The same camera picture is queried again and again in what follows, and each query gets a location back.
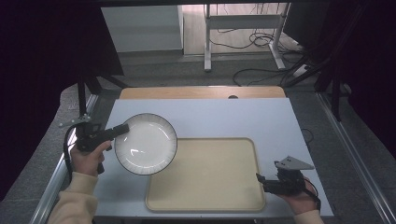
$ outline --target wall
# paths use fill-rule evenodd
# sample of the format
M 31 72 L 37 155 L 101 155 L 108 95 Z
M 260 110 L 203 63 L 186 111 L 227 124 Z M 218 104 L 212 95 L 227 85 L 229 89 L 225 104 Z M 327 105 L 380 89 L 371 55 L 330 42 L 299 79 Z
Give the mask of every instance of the wall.
M 181 6 L 103 7 L 117 52 L 182 49 Z

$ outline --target sleeve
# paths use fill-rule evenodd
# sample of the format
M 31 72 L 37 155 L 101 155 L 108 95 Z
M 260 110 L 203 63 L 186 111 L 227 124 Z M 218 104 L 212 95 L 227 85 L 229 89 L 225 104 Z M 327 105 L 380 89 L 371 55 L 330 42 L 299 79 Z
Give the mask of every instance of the sleeve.
M 294 217 L 296 224 L 324 224 L 320 217 L 319 210 L 302 213 Z
M 70 186 L 59 193 L 59 202 L 48 223 L 92 223 L 98 204 L 92 195 L 97 180 L 95 176 L 74 172 Z

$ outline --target hand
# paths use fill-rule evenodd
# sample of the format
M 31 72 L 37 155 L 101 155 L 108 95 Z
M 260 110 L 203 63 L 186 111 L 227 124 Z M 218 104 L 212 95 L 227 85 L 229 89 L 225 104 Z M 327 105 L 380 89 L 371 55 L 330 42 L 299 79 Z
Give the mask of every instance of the hand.
M 312 187 L 311 184 L 309 184 L 306 180 L 309 181 L 307 177 L 305 179 L 305 187 L 313 192 L 315 194 L 315 190 Z M 295 215 L 300 215 L 305 212 L 313 211 L 317 209 L 317 205 L 314 202 L 314 199 L 312 199 L 309 195 L 307 195 L 305 192 L 301 192 L 298 195 L 293 195 L 293 196 L 286 196 L 286 195 L 277 195 L 278 197 L 282 198 L 285 200 L 293 213 Z
M 84 175 L 98 176 L 97 168 L 98 164 L 105 160 L 103 151 L 109 148 L 111 145 L 110 141 L 106 141 L 99 145 L 93 152 L 81 152 L 74 146 L 70 150 L 70 155 L 72 157 L 72 162 L 74 164 L 75 170 L 78 173 Z

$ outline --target aluminum rail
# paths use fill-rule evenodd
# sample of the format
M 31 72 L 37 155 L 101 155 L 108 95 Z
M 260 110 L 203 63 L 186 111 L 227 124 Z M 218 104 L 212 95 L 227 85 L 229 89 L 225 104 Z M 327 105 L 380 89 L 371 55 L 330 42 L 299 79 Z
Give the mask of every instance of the aluminum rail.
M 87 112 L 90 113 L 98 99 L 97 95 L 91 95 L 87 102 Z M 68 145 L 76 140 L 76 130 L 74 130 L 68 140 Z M 40 202 L 33 213 L 30 220 L 30 224 L 44 224 L 46 223 L 53 204 L 58 197 L 59 190 L 61 189 L 62 183 L 64 182 L 64 177 L 67 174 L 67 168 L 64 163 L 64 155 L 59 159 L 58 165 L 49 180 L 49 183 L 41 196 Z
M 341 140 L 341 143 L 343 144 L 343 147 L 346 150 L 346 153 L 350 161 L 352 162 L 352 165 L 358 173 L 358 176 L 361 179 L 361 183 L 366 188 L 383 222 L 386 224 L 396 223 L 396 217 L 389 205 L 387 198 L 385 197 L 381 188 L 373 179 L 373 176 L 370 174 L 370 171 L 364 164 L 364 161 L 361 159 L 359 151 L 356 149 L 352 140 L 349 138 L 349 135 L 347 134 L 347 131 L 345 130 L 343 124 L 339 122 L 337 118 L 332 114 L 331 104 L 327 99 L 325 93 L 317 93 L 317 97 L 323 107 L 323 110 L 329 118 L 329 121 L 332 124 L 336 134 Z

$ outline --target black curtain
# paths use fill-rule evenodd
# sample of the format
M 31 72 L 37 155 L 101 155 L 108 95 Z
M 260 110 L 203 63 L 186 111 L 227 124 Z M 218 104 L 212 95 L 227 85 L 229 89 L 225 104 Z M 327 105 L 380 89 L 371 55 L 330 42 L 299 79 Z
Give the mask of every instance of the black curtain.
M 7 1 L 0 8 L 2 200 L 50 126 L 61 92 L 95 71 L 123 73 L 99 7 Z
M 370 1 L 339 62 L 350 104 L 396 158 L 395 21 L 395 1 Z

